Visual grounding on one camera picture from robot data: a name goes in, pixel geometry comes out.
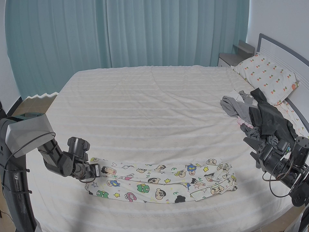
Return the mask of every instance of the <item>mattress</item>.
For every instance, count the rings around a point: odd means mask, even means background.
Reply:
[[[43,231],[254,231],[280,217],[276,198],[255,168],[237,118],[220,106],[231,90],[253,90],[231,68],[177,66],[77,72],[47,111],[63,151],[68,138],[90,143],[91,157],[132,163],[187,163],[221,158],[239,188],[184,203],[134,203],[92,196],[78,180],[49,172],[27,154],[32,206]],[[288,193],[272,184],[277,195]]]

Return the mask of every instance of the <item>pajamas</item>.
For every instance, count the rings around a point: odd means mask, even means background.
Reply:
[[[237,189],[229,163],[220,159],[169,165],[131,164],[91,158],[101,177],[85,185],[91,195],[128,202],[180,203],[198,201]]]

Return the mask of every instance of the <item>gray nightstand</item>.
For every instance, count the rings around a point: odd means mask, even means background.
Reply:
[[[236,49],[236,54],[219,53],[218,66],[236,66],[243,60],[252,57],[254,54],[254,47],[242,40],[239,40],[238,45],[233,45],[233,47]]]

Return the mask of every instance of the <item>white wall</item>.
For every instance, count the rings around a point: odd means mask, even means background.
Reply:
[[[255,50],[260,33],[309,60],[308,0],[250,0],[247,43]]]
[[[0,102],[7,113],[20,97],[7,56],[4,14],[6,0],[0,0]]]

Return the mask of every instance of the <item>pillowcase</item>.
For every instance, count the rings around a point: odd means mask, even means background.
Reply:
[[[272,105],[280,104],[299,85],[294,73],[259,52],[232,68],[252,87],[259,87]]]

